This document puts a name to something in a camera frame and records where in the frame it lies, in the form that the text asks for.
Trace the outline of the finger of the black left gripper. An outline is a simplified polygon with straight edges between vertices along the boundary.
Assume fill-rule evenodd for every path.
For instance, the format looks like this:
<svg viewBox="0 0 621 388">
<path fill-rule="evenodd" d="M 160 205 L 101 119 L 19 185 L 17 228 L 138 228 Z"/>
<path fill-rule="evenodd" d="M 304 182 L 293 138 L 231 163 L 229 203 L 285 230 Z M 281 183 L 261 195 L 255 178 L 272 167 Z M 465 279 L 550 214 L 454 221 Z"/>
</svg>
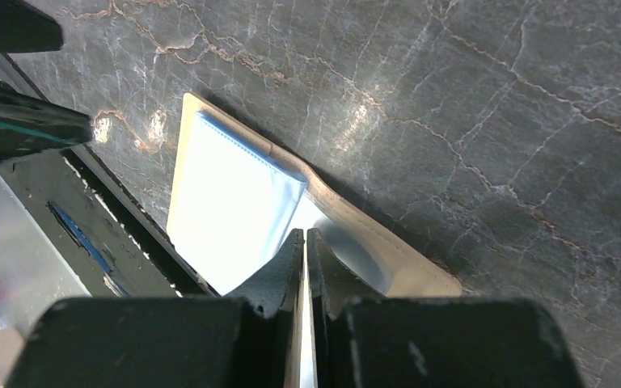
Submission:
<svg viewBox="0 0 621 388">
<path fill-rule="evenodd" d="M 92 139 L 88 115 L 22 95 L 0 82 L 0 164 Z"/>
<path fill-rule="evenodd" d="M 58 51 L 61 25 L 25 1 L 0 1 L 0 53 Z"/>
</svg>

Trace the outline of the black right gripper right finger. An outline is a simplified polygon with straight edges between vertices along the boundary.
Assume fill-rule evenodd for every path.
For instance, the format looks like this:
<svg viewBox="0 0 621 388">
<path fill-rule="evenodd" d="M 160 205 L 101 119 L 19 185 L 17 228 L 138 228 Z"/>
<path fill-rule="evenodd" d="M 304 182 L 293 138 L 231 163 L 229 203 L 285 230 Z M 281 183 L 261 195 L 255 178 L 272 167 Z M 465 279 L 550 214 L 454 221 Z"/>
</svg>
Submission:
<svg viewBox="0 0 621 388">
<path fill-rule="evenodd" d="M 581 387 L 558 324 L 526 298 L 386 297 L 317 229 L 306 240 L 319 387 Z"/>
</svg>

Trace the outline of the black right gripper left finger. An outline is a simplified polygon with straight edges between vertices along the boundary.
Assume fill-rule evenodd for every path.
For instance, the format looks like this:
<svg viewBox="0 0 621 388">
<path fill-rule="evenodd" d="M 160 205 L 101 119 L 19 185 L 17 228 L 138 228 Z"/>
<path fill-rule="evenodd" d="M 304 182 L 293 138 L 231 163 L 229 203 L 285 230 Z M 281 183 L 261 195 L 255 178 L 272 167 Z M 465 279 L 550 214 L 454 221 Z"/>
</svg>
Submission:
<svg viewBox="0 0 621 388">
<path fill-rule="evenodd" d="M 75 297 L 39 319 L 9 387 L 297 387 L 303 233 L 223 297 Z"/>
</svg>

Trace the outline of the cream leather card holder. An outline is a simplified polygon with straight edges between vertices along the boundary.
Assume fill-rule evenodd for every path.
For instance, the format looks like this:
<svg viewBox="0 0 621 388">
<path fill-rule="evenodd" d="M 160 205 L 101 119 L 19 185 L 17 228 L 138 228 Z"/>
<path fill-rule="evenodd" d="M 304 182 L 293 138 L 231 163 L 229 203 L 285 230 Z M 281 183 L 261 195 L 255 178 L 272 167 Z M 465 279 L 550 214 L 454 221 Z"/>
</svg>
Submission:
<svg viewBox="0 0 621 388">
<path fill-rule="evenodd" d="M 299 157 L 205 98 L 183 97 L 167 233 L 222 296 L 271 314 L 291 272 L 288 387 L 320 384 L 328 314 L 352 297 L 459 297 L 460 283 Z"/>
</svg>

